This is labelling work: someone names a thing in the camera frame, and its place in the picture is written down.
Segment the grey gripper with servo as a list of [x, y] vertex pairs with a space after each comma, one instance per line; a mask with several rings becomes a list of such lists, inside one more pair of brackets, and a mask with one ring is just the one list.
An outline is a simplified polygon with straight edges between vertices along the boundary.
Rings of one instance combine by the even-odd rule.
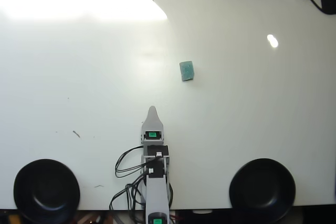
[[147, 117], [142, 124], [142, 145], [163, 145], [163, 123], [159, 119], [155, 106], [150, 106]]

